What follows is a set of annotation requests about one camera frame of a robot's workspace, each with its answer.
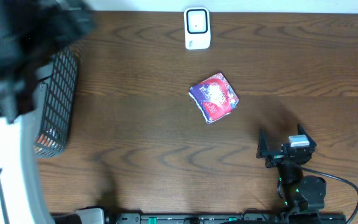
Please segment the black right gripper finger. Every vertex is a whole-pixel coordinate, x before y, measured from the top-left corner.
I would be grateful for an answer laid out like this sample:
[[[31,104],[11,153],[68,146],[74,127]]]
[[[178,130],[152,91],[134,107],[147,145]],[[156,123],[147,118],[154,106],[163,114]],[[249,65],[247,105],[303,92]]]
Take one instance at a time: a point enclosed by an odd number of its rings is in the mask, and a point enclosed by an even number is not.
[[[298,123],[297,124],[297,131],[298,131],[298,135],[305,135],[310,143],[310,147],[316,147],[317,144],[316,142],[311,138],[311,136],[305,131],[305,129],[303,128],[303,126]]]
[[[257,147],[256,158],[266,158],[269,154],[269,147],[266,141],[266,137],[264,131],[262,129],[259,130],[259,143]]]

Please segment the purple red snack packet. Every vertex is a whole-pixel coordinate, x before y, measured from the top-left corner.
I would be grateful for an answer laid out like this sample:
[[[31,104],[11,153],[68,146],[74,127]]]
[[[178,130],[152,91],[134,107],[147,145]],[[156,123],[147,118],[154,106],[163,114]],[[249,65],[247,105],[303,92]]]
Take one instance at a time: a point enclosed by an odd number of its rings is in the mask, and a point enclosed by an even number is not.
[[[222,73],[214,74],[192,86],[188,94],[208,124],[230,114],[239,102],[236,92]]]

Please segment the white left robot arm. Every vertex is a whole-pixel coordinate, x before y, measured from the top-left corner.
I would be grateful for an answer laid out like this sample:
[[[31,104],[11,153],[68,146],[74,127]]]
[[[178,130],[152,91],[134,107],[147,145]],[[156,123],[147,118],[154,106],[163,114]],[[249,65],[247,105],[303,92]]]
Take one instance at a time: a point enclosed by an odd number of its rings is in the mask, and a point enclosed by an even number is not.
[[[52,215],[37,159],[67,146],[79,59],[94,29],[82,0],[0,0],[0,223],[89,223],[96,212]]]

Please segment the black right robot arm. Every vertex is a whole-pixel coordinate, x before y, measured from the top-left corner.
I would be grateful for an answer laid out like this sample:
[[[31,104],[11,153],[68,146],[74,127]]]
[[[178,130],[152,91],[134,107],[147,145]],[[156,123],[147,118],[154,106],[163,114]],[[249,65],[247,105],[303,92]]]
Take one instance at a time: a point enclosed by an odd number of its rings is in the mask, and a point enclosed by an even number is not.
[[[256,158],[264,159],[266,168],[278,169],[281,196],[287,203],[288,214],[317,212],[324,208],[326,181],[313,175],[303,175],[304,165],[311,160],[315,141],[302,125],[298,134],[288,137],[279,150],[270,150],[263,131],[259,133]]]

